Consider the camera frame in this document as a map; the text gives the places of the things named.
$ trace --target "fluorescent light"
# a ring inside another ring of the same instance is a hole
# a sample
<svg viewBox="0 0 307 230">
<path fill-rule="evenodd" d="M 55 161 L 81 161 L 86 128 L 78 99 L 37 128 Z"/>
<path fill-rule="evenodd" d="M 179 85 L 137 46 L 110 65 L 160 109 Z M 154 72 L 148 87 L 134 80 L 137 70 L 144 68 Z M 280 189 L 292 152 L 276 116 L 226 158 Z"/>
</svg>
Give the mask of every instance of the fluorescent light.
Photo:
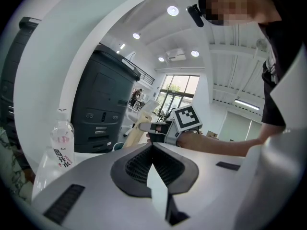
<svg viewBox="0 0 307 230">
<path fill-rule="evenodd" d="M 200 53 L 199 53 L 198 51 L 196 51 L 196 50 L 193 50 L 193 51 L 191 52 L 191 54 L 192 54 L 194 57 L 198 57 L 198 56 L 200 55 Z"/>
<path fill-rule="evenodd" d="M 243 102 L 243 101 L 240 101 L 240 100 L 238 100 L 238 99 L 235 99 L 235 102 L 240 103 L 240 104 L 245 105 L 245 106 L 248 106 L 248 107 L 250 107 L 250 108 L 259 110 L 259 107 L 255 106 L 255 105 L 248 104 L 248 103 Z"/>
<path fill-rule="evenodd" d="M 140 38 L 140 35 L 137 34 L 137 33 L 134 33 L 134 34 L 133 34 L 133 37 L 134 37 L 135 39 L 139 39 L 139 38 Z"/>
<path fill-rule="evenodd" d="M 175 6 L 170 6 L 167 8 L 167 12 L 169 15 L 171 16 L 176 16 L 179 14 L 179 10 L 178 8 L 176 8 Z"/>
</svg>

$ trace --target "plastic bottle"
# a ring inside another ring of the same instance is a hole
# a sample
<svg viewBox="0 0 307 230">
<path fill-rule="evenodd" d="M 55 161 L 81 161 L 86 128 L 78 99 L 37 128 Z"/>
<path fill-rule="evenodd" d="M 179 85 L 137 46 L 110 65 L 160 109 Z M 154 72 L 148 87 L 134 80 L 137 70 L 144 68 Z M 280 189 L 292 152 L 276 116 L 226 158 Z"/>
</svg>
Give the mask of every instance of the plastic bottle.
<svg viewBox="0 0 307 230">
<path fill-rule="evenodd" d="M 68 121 L 69 112 L 66 109 L 57 110 L 57 121 L 50 133 L 51 146 L 53 149 L 52 159 L 59 169 L 65 173 L 76 165 L 74 154 L 74 129 Z"/>
</svg>

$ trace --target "bottle label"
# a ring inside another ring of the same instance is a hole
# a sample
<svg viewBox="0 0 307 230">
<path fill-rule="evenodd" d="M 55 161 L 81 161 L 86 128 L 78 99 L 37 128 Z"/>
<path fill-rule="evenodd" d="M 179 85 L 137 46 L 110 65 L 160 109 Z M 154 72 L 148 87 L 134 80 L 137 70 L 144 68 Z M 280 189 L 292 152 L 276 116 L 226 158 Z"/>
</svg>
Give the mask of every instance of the bottle label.
<svg viewBox="0 0 307 230">
<path fill-rule="evenodd" d="M 64 166 L 67 168 L 72 165 L 72 161 L 67 157 L 67 155 L 63 155 L 58 149 L 53 149 L 54 153 L 59 159 L 59 167 Z"/>
<path fill-rule="evenodd" d="M 75 165 L 74 160 L 74 138 L 65 136 L 51 139 L 54 151 L 54 159 L 61 170 L 67 171 Z"/>
</svg>

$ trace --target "person in background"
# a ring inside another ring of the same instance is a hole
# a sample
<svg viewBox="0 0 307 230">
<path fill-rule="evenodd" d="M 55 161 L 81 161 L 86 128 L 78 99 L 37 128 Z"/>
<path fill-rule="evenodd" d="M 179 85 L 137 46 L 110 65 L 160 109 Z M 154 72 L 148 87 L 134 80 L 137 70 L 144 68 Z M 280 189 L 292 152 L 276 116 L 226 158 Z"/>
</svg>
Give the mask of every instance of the person in background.
<svg viewBox="0 0 307 230">
<path fill-rule="evenodd" d="M 305 0 L 199 0 L 204 18 L 214 25 L 257 22 L 270 42 L 269 58 L 263 65 L 265 105 L 257 139 L 225 142 L 185 132 L 177 144 L 208 153 L 246 156 L 249 148 L 285 129 L 285 122 L 270 93 L 290 68 L 302 43 L 306 45 Z"/>
<path fill-rule="evenodd" d="M 136 90 L 133 94 L 132 94 L 132 101 L 130 106 L 134 107 L 137 99 L 140 97 L 141 93 L 142 93 L 142 89 Z"/>
</svg>

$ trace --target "white ceiling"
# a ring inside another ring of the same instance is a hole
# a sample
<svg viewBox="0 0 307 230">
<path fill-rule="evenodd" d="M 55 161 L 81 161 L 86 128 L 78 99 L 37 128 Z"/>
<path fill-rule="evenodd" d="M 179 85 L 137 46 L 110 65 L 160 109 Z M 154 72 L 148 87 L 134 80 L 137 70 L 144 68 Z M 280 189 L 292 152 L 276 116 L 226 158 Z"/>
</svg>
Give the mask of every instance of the white ceiling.
<svg viewBox="0 0 307 230">
<path fill-rule="evenodd" d="M 185 8 L 198 0 L 145 0 L 123 16 L 101 41 L 127 56 L 131 52 L 145 56 L 155 69 L 204 67 L 207 73 L 210 97 L 213 102 L 251 115 L 262 115 L 264 105 L 262 65 L 266 52 L 256 51 L 256 42 L 264 35 L 256 23 L 237 26 L 215 26 L 205 22 L 198 28 Z M 167 13 L 169 6 L 179 9 L 178 16 Z M 133 33 L 139 33 L 136 40 Z M 182 48 L 187 60 L 161 63 L 158 57 L 167 58 L 166 52 Z M 191 56 L 198 50 L 200 56 Z M 234 100 L 260 107 L 259 111 L 235 105 Z"/>
</svg>

